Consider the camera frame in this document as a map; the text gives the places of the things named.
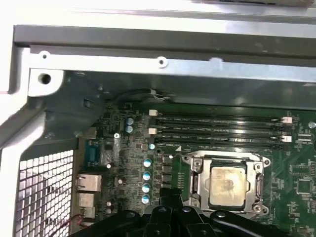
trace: perforated vent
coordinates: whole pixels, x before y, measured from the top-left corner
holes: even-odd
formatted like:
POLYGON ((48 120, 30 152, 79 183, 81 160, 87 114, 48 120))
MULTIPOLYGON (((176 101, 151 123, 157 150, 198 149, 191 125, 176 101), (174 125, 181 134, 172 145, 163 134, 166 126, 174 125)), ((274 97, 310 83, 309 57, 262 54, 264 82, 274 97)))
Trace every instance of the perforated vent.
POLYGON ((16 236, 54 237, 69 234, 60 228, 70 217, 74 151, 20 162, 16 203, 16 236))

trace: cpu socket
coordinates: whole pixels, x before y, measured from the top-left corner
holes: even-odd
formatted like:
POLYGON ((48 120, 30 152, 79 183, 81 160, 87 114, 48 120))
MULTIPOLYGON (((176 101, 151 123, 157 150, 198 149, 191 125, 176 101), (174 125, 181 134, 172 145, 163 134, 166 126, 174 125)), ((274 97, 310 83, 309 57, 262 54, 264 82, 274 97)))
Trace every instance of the cpu socket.
POLYGON ((264 168, 271 164, 252 153, 196 151, 182 157, 191 165, 189 205, 207 215, 227 210, 246 218, 267 215, 263 205, 264 168))

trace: motherboard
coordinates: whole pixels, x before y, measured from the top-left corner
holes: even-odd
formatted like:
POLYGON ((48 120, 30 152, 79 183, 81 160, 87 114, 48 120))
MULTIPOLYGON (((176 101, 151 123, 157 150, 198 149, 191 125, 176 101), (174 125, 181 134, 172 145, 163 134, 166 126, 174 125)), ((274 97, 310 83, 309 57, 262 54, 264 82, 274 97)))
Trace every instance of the motherboard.
POLYGON ((94 221, 158 205, 225 209, 293 236, 316 228, 316 112, 168 104, 107 104, 86 140, 83 169, 102 176, 94 221))

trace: red wire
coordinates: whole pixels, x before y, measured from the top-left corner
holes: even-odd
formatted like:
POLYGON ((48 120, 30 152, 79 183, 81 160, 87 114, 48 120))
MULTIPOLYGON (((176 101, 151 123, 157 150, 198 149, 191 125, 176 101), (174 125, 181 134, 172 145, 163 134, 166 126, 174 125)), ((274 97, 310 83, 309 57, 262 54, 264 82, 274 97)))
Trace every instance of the red wire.
POLYGON ((53 237, 59 230, 61 230, 62 228, 64 228, 66 225, 68 225, 72 220, 74 220, 75 218, 78 217, 78 221, 77 224, 81 227, 86 228, 86 226, 84 224, 81 224, 82 222, 82 215, 81 214, 76 214, 74 216, 72 216, 71 218, 69 218, 69 220, 67 220, 65 223, 63 223, 62 225, 60 225, 60 227, 55 230, 49 237, 53 237))

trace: cable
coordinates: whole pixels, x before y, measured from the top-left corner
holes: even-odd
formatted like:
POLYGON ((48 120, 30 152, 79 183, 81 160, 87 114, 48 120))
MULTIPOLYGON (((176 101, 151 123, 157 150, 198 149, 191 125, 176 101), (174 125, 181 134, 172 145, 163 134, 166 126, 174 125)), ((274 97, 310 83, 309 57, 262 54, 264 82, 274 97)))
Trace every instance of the cable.
POLYGON ((164 96, 164 97, 159 98, 157 95, 153 95, 153 97, 158 101, 170 100, 170 97, 168 97, 168 96, 164 96))
POLYGON ((117 104, 120 100, 122 100, 124 97, 129 97, 133 95, 138 94, 150 94, 152 92, 151 89, 135 89, 135 90, 129 90, 126 92, 123 92, 122 94, 118 95, 116 98, 114 98, 113 102, 117 104))
POLYGON ((141 95, 141 94, 152 95, 158 101, 170 100, 170 97, 167 96, 169 94, 161 95, 161 94, 158 94, 157 91, 154 90, 154 89, 136 89, 136 90, 129 90, 129 91, 126 91, 126 92, 118 95, 113 100, 113 102, 115 104, 117 104, 124 97, 130 97, 130 96, 133 96, 133 95, 141 95))
POLYGON ((77 224, 81 227, 86 228, 86 226, 84 224, 81 224, 82 222, 82 215, 81 214, 76 214, 74 216, 72 216, 71 218, 69 218, 65 223, 63 223, 62 225, 59 226, 59 228, 57 230, 55 230, 51 235, 49 235, 49 237, 53 237, 59 230, 61 230, 62 228, 64 228, 66 225, 68 225, 72 220, 74 220, 75 218, 79 218, 77 221, 77 224))

